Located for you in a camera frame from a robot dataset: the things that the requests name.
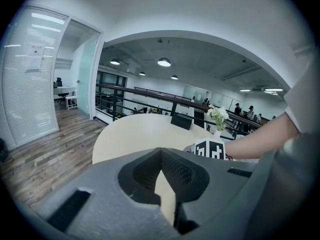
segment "window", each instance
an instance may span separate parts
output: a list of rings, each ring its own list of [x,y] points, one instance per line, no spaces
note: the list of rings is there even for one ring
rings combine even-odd
[[[119,87],[125,87],[126,85],[126,77],[115,75],[115,74],[110,74],[102,71],[98,71],[96,74],[96,83],[101,84],[101,85],[112,85],[112,86],[119,86]],[[112,102],[113,98],[110,97],[109,95],[113,95],[115,93],[114,90],[109,89],[109,88],[103,88],[96,86],[95,87],[95,95],[96,97],[106,100],[109,102]],[[123,91],[117,91],[116,94],[117,97],[123,98],[124,97],[124,92]],[[117,104],[122,105],[122,99],[118,98],[117,99]],[[113,105],[108,102],[104,102],[100,99],[96,99],[96,108],[104,111],[107,108],[113,109]],[[122,113],[122,107],[117,106],[116,111],[119,113]]]

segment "black box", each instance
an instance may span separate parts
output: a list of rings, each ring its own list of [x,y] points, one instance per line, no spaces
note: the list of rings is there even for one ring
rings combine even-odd
[[[189,130],[192,123],[192,118],[182,114],[175,114],[171,119],[171,124]]]

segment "white table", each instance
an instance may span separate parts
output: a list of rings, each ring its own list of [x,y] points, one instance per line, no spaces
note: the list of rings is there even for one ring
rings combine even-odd
[[[53,94],[58,95],[58,94],[67,94],[75,91],[75,87],[73,86],[59,86],[57,88],[53,88]]]
[[[192,124],[186,130],[171,124],[171,116],[162,114],[134,114],[114,121],[97,138],[92,154],[96,164],[127,154],[154,148],[183,150],[212,134]],[[161,211],[173,225],[176,196],[161,172],[157,178],[155,193],[161,196]]]

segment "white chair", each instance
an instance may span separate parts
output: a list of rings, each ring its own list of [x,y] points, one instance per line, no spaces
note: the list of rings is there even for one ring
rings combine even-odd
[[[77,91],[76,90],[70,92],[69,95],[65,97],[65,104],[68,110],[77,107]]]

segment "sleeve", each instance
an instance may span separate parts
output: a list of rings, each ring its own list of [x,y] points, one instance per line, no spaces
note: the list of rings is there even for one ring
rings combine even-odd
[[[320,60],[316,50],[301,79],[284,96],[286,114],[300,133],[320,132]]]

